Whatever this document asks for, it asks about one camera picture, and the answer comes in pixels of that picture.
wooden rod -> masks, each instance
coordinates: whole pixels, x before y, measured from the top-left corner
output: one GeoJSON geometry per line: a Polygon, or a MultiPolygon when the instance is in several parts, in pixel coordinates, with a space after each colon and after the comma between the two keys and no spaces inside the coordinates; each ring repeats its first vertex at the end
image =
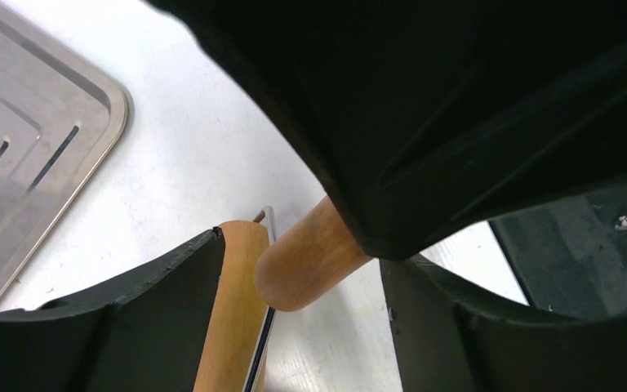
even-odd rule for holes
{"type": "Polygon", "coordinates": [[[265,250],[256,263],[256,288],[275,309],[298,310],[369,260],[324,198],[265,250]]]}

white surface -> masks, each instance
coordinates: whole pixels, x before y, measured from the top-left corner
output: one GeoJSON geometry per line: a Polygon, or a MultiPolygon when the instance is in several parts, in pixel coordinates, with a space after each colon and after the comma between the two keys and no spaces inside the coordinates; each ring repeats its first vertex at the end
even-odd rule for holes
{"type": "MultiPolygon", "coordinates": [[[[323,196],[269,120],[175,20],[137,0],[5,3],[124,85],[135,114],[0,310],[32,309],[89,287],[222,221],[252,219],[265,204],[283,233],[323,196]]],[[[500,253],[479,251],[493,238],[475,239],[480,248],[457,261],[461,241],[448,253],[427,252],[460,271],[469,271],[460,266],[467,258],[482,257],[480,271],[500,274],[488,267],[503,264],[500,253]]],[[[487,286],[498,290],[499,282],[487,286]]],[[[376,261],[310,307],[279,314],[266,389],[401,390],[387,317],[376,261]]]]}
{"type": "Polygon", "coordinates": [[[466,227],[420,254],[472,283],[527,305],[487,222],[466,227]]]}

metal edge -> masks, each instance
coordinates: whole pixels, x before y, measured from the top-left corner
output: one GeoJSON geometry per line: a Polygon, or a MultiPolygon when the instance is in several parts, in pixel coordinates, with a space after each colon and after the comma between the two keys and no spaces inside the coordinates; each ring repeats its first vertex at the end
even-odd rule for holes
{"type": "MultiPolygon", "coordinates": [[[[271,206],[265,206],[261,209],[260,213],[253,220],[256,223],[263,223],[265,229],[268,232],[268,243],[272,245],[277,239],[275,232],[275,210],[271,206]]],[[[258,386],[258,380],[263,370],[263,362],[265,361],[265,352],[268,348],[268,340],[270,338],[270,331],[273,329],[273,323],[275,322],[275,308],[268,306],[265,309],[265,316],[263,317],[263,323],[260,325],[260,331],[258,332],[258,340],[249,362],[249,367],[244,380],[243,392],[253,392],[258,386]]]]}
{"type": "Polygon", "coordinates": [[[103,131],[100,139],[95,143],[90,153],[81,161],[78,167],[89,167],[89,169],[81,170],[80,168],[73,174],[73,178],[78,183],[75,189],[71,191],[70,196],[64,201],[63,205],[56,214],[48,214],[40,218],[38,223],[33,227],[33,231],[41,231],[42,234],[38,238],[34,234],[28,235],[23,244],[32,243],[27,247],[20,246],[16,249],[11,259],[6,263],[6,267],[19,263],[12,273],[0,273],[0,299],[6,290],[11,286],[13,280],[23,269],[25,264],[30,260],[33,254],[39,249],[44,238],[51,232],[54,225],[63,216],[64,212],[69,208],[73,199],[78,196],[82,187],[89,181],[92,174],[97,170],[102,160],[105,159],[111,149],[117,144],[121,135],[131,123],[131,114],[133,112],[133,101],[127,89],[116,82],[101,69],[93,64],[88,63],[82,57],[68,49],[62,42],[53,38],[51,35],[37,29],[27,20],[22,19],[13,10],[0,3],[0,21],[9,25],[18,34],[24,38],[37,43],[44,51],[52,55],[58,60],[65,60],[66,64],[75,72],[81,74],[88,81],[98,86],[109,99],[109,105],[101,102],[109,111],[109,123],[103,131]],[[110,130],[118,128],[119,131],[111,132],[110,130]]]}

white table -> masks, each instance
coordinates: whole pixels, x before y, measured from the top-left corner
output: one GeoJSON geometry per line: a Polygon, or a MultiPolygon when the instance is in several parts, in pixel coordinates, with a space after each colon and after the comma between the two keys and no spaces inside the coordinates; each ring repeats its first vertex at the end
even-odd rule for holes
{"type": "MultiPolygon", "coordinates": [[[[176,20],[138,0],[3,2],[119,81],[135,110],[0,310],[33,309],[89,287],[220,222],[250,220],[266,204],[283,233],[324,195],[176,20]]],[[[425,254],[524,301],[490,234],[486,224],[474,226],[425,254]]],[[[401,390],[378,263],[306,309],[278,314],[266,372],[272,392],[401,390]]]]}

wooden handle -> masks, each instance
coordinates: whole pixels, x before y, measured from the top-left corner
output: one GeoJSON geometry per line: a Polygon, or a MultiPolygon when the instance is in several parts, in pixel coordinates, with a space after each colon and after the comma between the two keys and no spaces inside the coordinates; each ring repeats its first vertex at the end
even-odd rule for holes
{"type": "MultiPolygon", "coordinates": [[[[242,391],[267,309],[253,282],[256,260],[268,247],[265,227],[240,220],[220,227],[225,260],[193,392],[242,391]]],[[[257,391],[263,390],[264,374],[257,391]]]]}
{"type": "Polygon", "coordinates": [[[256,263],[256,288],[275,309],[298,310],[369,260],[324,198],[263,253],[256,263]]]}

